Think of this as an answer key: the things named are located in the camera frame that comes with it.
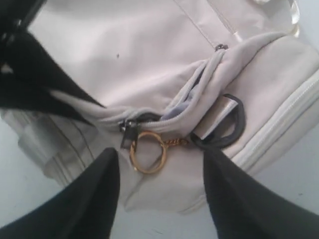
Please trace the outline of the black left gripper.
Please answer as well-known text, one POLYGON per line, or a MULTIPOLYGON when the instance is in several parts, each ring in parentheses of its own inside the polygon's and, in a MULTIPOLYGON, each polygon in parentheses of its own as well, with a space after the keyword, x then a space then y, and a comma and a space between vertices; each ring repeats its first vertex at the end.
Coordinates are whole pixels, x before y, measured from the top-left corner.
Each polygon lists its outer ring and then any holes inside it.
POLYGON ((88 123, 73 107, 49 92, 57 90, 101 105, 83 91, 27 32, 43 3, 42 0, 0 2, 0 107, 88 123))

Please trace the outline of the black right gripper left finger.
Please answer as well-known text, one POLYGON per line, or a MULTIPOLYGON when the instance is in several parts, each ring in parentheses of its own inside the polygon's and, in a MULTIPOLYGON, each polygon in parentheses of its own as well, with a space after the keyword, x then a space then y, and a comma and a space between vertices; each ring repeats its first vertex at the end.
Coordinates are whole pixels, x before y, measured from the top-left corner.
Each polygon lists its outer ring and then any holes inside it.
POLYGON ((108 239, 120 192, 116 150, 106 148, 64 190, 0 230, 2 239, 108 239))

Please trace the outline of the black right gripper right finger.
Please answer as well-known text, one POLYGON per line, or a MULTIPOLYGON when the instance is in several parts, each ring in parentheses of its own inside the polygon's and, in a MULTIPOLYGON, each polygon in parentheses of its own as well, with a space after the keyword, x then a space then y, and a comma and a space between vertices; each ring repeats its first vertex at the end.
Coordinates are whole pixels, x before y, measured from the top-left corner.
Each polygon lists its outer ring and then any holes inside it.
POLYGON ((220 239, 317 239, 318 215, 282 198, 236 166, 221 150, 206 149, 203 178, 220 239))

